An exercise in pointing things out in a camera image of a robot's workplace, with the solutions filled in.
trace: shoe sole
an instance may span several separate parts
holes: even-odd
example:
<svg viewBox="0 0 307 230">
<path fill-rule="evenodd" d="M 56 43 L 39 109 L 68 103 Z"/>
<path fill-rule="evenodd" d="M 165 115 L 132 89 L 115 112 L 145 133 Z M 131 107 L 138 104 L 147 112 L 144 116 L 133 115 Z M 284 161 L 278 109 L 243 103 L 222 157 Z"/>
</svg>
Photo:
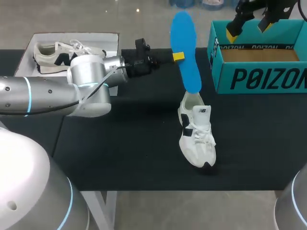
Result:
<svg viewBox="0 0 307 230">
<path fill-rule="evenodd" d="M 33 60 L 36 63 L 37 71 L 40 74 L 60 73 L 67 71 L 69 66 L 40 66 L 33 56 Z"/>
</svg>

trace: black table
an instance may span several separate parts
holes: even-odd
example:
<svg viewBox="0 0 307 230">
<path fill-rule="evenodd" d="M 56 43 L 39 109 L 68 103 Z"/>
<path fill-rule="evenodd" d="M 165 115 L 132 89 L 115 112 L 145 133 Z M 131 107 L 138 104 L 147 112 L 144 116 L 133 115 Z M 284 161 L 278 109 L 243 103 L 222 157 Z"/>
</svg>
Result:
<svg viewBox="0 0 307 230">
<path fill-rule="evenodd" d="M 164 58 L 169 51 L 154 53 Z M 21 57 L 8 52 L 15 62 Z M 217 143 L 216 166 L 209 172 L 192 167 L 180 151 L 177 109 L 185 91 L 178 67 L 171 64 L 120 86 L 109 114 L 65 117 L 59 134 L 49 130 L 48 136 L 31 124 L 32 138 L 46 149 L 56 145 L 54 160 L 80 190 L 284 189 L 307 162 L 307 94 L 219 95 L 205 48 L 197 49 L 196 60 Z M 41 119 L 49 128 L 61 124 L 61 118 Z M 51 119 L 57 123 L 50 125 Z M 12 130 L 27 136 L 21 127 Z"/>
</svg>

